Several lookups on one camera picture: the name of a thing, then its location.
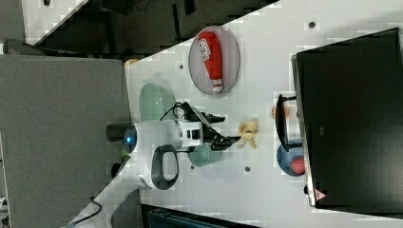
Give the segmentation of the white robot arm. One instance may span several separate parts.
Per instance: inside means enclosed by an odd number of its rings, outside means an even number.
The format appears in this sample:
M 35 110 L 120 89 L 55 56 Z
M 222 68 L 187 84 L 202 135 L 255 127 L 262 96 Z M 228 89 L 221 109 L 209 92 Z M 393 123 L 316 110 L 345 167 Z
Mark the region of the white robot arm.
M 180 119 L 133 123 L 125 128 L 118 139 L 128 159 L 116 176 L 90 203 L 62 228 L 113 228 L 111 217 L 126 198 L 138 189 L 168 190 L 178 180 L 163 173 L 163 160 L 167 154 L 174 158 L 180 152 L 192 153 L 203 145 L 213 151 L 225 150 L 240 140 L 239 136 L 223 136 L 213 128 L 223 117 L 206 114 L 187 102 L 177 102 L 174 108 L 183 111 Z

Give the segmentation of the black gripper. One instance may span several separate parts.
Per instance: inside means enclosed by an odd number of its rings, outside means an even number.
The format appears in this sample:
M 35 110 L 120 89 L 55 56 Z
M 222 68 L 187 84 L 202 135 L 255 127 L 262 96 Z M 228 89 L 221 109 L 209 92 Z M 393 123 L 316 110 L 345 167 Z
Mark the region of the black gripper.
M 231 147 L 241 139 L 241 136 L 215 137 L 217 132 L 211 124 L 223 123 L 225 121 L 224 117 L 200 112 L 188 102 L 182 104 L 182 110 L 184 119 L 195 125 L 194 128 L 186 131 L 186 138 L 189 140 L 200 140 L 201 143 L 210 143 L 213 151 L 222 151 Z

